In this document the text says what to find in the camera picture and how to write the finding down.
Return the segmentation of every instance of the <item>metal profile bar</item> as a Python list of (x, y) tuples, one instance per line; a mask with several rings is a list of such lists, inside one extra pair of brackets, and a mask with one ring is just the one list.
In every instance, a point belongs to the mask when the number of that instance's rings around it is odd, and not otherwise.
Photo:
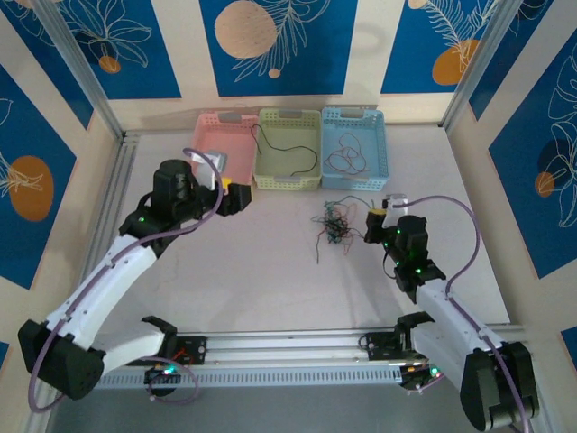
[(481, 37), (479, 48), (473, 54), (469, 66), (465, 70), (457, 89), (453, 94), (453, 99), (449, 104), (447, 111), (444, 113), (441, 126), (449, 134), (453, 128), (455, 119), (469, 103), (472, 92), (479, 84), (483, 72), (489, 65), (489, 62), (495, 51), (499, 47), (503, 36), (515, 17), (523, 0), (495, 0), (499, 2), (495, 14), (487, 25), (487, 30)]
[(96, 75), (90, 68), (82, 50), (78, 47), (74, 36), (58, 10), (57, 4), (52, 3), (51, 0), (30, 0), (30, 3), (92, 107), (100, 114), (113, 135), (118, 140), (122, 140), (122, 127), (108, 104), (105, 91), (96, 79)]
[(116, 233), (117, 221), (124, 202), (124, 195), (128, 186), (128, 180), (132, 172), (136, 144), (138, 140), (124, 140), (109, 162), (108, 182), (105, 192), (98, 207), (98, 219), (96, 230), (91, 238), (87, 259), (82, 270), (82, 279), (92, 272), (95, 266), (104, 257), (110, 247)]
[[(96, 390), (141, 390), (145, 368), (120, 369), (104, 376)], [(322, 366), (300, 368), (215, 369), (194, 367), (198, 385), (205, 388), (279, 387), (307, 385), (398, 384), (402, 381), (399, 367), (387, 365)], [(195, 384), (187, 374), (174, 381), (158, 383), (156, 389), (192, 388)]]

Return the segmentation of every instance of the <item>wall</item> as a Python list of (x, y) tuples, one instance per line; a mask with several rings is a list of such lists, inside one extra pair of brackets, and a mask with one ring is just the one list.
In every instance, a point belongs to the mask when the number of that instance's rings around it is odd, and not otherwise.
[[(576, 14), (577, 4), (573, 0), (554, 0), (479, 120), (473, 110), (467, 108), (449, 134), (508, 312), (514, 322), (527, 329), (530, 349), (543, 375), (544, 392), (551, 395), (553, 407), (564, 421), (565, 431), (577, 431), (574, 416), (577, 374), (561, 339), (561, 331), (577, 325), (577, 261), (567, 263), (565, 260), (563, 262), (567, 264), (560, 263), (561, 267), (555, 269), (558, 267), (555, 266), (552, 271), (543, 267), (532, 250), (535, 247), (528, 242), (531, 234), (527, 230), (521, 232), (519, 221), (532, 217), (539, 229), (547, 233), (540, 237), (542, 249), (553, 248), (550, 238), (565, 230), (559, 235), (564, 235), (564, 239), (550, 255), (552, 263), (563, 254), (577, 256), (574, 229), (558, 226), (558, 215), (554, 220), (548, 217), (549, 206), (554, 205), (552, 209), (559, 211), (556, 204), (559, 190), (555, 186), (555, 190), (548, 191), (553, 194), (550, 198), (545, 198), (546, 194), (539, 197), (538, 182), (533, 182), (539, 171), (532, 150), (543, 147), (545, 143), (538, 137), (543, 132), (551, 135), (549, 128), (553, 120), (541, 124), (534, 117), (524, 117), (529, 108), (541, 107), (546, 114), (555, 83), (547, 89), (548, 98), (543, 104), (527, 107), (524, 100), (533, 101), (534, 88), (538, 90), (546, 84), (540, 78), (551, 75), (550, 64), (571, 41), (576, 29)], [(514, 135), (508, 134), (511, 124), (516, 128)], [(504, 136), (512, 138), (501, 143)], [(526, 164), (527, 158), (533, 158), (527, 165), (532, 180), (525, 182), (519, 176), (504, 187), (502, 179), (506, 178), (506, 170), (500, 160), (497, 165), (494, 161), (497, 153), (491, 147), (493, 143), (499, 143), (512, 155), (504, 164), (517, 167)], [(512, 207), (508, 197), (513, 197), (513, 192), (525, 194), (522, 197), (530, 210), (519, 212), (517, 205)]]
[[(9, 345), (0, 370), (0, 431), (11, 433), (19, 431), (21, 422), (30, 413), (26, 403), (30, 375), (23, 365), (17, 340), (18, 329), (28, 318), (42, 321), (77, 283), (96, 217), (95, 206), (105, 180), (106, 166), (116, 144), (97, 115), (92, 116), (86, 125), (81, 122), (70, 108), (69, 101), (52, 84), (2, 13), (0, 41), (0, 71), (3, 74), (6, 72), (0, 93), (4, 95), (9, 90), (5, 83), (12, 83), (12, 80), (15, 83), (10, 85), (13, 94), (23, 92), (23, 96), (12, 103), (12, 113), (0, 128), (0, 152), (5, 155), (11, 152), (44, 154), (45, 161), (51, 158), (49, 165), (54, 184), (54, 199), (49, 212), (54, 218), (41, 233), (48, 236), (45, 244), (31, 241), (38, 235), (35, 227), (42, 222), (31, 221), (33, 216), (23, 214), (21, 209), (22, 218), (18, 219), (14, 213), (17, 208), (15, 197), (34, 189), (21, 184), (17, 192), (11, 187), (10, 193), (0, 198), (0, 219), (4, 223), (2, 233), (5, 241), (2, 263), (18, 264), (24, 260), (25, 257), (15, 253), (21, 244), (29, 244), (31, 251), (41, 256), (40, 266), (37, 272), (32, 273), (29, 287), (15, 283), (18, 278), (11, 276), (11, 280), (8, 280), (0, 277), (0, 341)], [(27, 111), (22, 111), (23, 106), (28, 106)], [(19, 129), (6, 134), (6, 127)], [(52, 147), (54, 143), (62, 145)], [(48, 187), (43, 187), (43, 192), (46, 192)], [(57, 200), (59, 188), (62, 189), (61, 200)]]
[[(0, 9), (57, 88), (74, 93), (22, 3)], [(190, 128), (199, 110), (261, 106), (378, 106), (389, 123), (439, 122), (497, 4), (55, 2), (126, 130)]]

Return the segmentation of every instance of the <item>robotic arm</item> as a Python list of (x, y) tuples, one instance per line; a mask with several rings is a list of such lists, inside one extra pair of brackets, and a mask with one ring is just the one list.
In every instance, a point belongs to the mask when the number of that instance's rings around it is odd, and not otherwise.
[(382, 207), (367, 216), (364, 240), (384, 246), (385, 258), (397, 265), (398, 287), (424, 312), (400, 318), (395, 332), (380, 341), (367, 335), (367, 344), (428, 358), (459, 390), (464, 412), (479, 431), (519, 420), (527, 424), (539, 411), (528, 350), (492, 332), (447, 289), (444, 274), (428, 258), (426, 220), (408, 215), (405, 196), (390, 196)]
[[(214, 167), (222, 165), (218, 155), (206, 157)], [(173, 232), (217, 206), (218, 185), (214, 177), (205, 178), (208, 186), (200, 185), (187, 161), (169, 160), (160, 165), (152, 192), (142, 197), (125, 219), (105, 258), (46, 321), (28, 320), (21, 327), (18, 338), (32, 376), (39, 361), (38, 377), (78, 400), (92, 391), (102, 375), (119, 366), (144, 356), (174, 355), (177, 329), (159, 318), (143, 318), (132, 329), (113, 335), (99, 335), (98, 331), (136, 279), (179, 236)], [(227, 216), (244, 210), (251, 201), (251, 186), (218, 178), (227, 193), (220, 196), (215, 212)]]

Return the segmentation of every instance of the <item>black wire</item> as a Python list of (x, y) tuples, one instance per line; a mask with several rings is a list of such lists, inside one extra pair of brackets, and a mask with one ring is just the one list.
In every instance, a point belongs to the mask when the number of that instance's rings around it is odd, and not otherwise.
[(318, 236), (316, 237), (316, 264), (318, 264), (318, 262), (320, 260), (320, 252), (318, 251), (318, 245), (321, 242), (321, 236), (323, 235), (324, 232), (325, 232), (325, 230), (323, 230), (321, 233), (319, 233)]
[(360, 237), (361, 239), (364, 239), (364, 235), (359, 231), (358, 228), (349, 227), (349, 233), (351, 234), (351, 236), (357, 236)]
[(268, 144), (269, 147), (275, 151), (286, 152), (286, 151), (292, 151), (294, 149), (307, 149), (309, 152), (312, 152), (315, 155), (315, 163), (313, 164), (313, 166), (310, 169), (294, 171), (290, 176), (294, 176), (297, 173), (309, 173), (310, 171), (315, 169), (316, 165), (318, 164), (318, 154), (315, 151), (313, 151), (312, 149), (310, 149), (306, 146), (294, 146), (294, 147), (289, 147), (288, 149), (280, 149), (279, 147), (274, 147), (273, 145), (270, 144), (269, 139), (267, 138), (266, 134), (264, 133), (264, 129), (262, 129), (262, 126), (260, 126), (259, 124), (254, 124), (253, 126), (251, 126), (251, 135), (252, 135), (252, 138), (254, 139), (254, 142), (256, 143), (256, 148), (259, 150), (259, 155), (262, 155), (262, 152), (261, 152), (261, 147), (259, 146), (259, 141), (256, 139), (256, 135), (254, 133), (255, 127), (259, 127), (261, 129), (262, 138), (264, 138), (264, 141), (266, 142), (266, 144)]
[(385, 250), (385, 251), (386, 251), (385, 256), (382, 258), (382, 271), (385, 272), (385, 275), (387, 275), (392, 280), (396, 280), (396, 278), (392, 275), (389, 275), (389, 273), (385, 269), (385, 262), (387, 261), (387, 257), (389, 257), (389, 250)]

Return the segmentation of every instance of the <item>light green plastic basket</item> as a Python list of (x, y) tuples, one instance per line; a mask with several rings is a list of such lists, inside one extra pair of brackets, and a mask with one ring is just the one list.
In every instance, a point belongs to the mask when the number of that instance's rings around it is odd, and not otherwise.
[[(259, 189), (282, 189), (304, 191), (317, 189), (321, 180), (321, 114), (314, 110), (282, 110), (264, 108), (259, 114), (257, 142), (261, 153), (257, 152), (254, 179)], [(316, 152), (317, 164), (307, 173), (295, 171), (308, 170), (315, 162), (315, 155), (306, 149), (277, 151), (271, 149), (262, 136), (269, 139), (272, 146), (288, 149), (305, 146)]]

